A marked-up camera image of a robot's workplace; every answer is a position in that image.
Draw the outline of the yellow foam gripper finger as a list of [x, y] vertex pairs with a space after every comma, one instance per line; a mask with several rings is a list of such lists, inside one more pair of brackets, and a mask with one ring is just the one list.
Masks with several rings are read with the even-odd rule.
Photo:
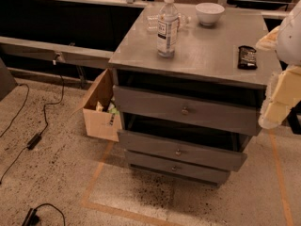
[[259, 125], [272, 129], [281, 125], [291, 109], [301, 101], [301, 67], [289, 65], [281, 73], [272, 73], [265, 96]]
[[279, 26], [275, 27], [264, 37], [259, 39], [256, 43], [256, 48], [263, 51], [270, 51], [275, 49], [277, 46], [278, 31], [279, 31]]

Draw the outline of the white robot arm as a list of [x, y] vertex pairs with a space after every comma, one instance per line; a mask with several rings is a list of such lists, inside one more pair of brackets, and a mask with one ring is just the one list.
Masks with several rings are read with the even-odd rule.
[[272, 129], [301, 101], [301, 1], [279, 26], [258, 40], [256, 48], [275, 50], [277, 58], [288, 65], [283, 72], [272, 74], [261, 106], [259, 125]]

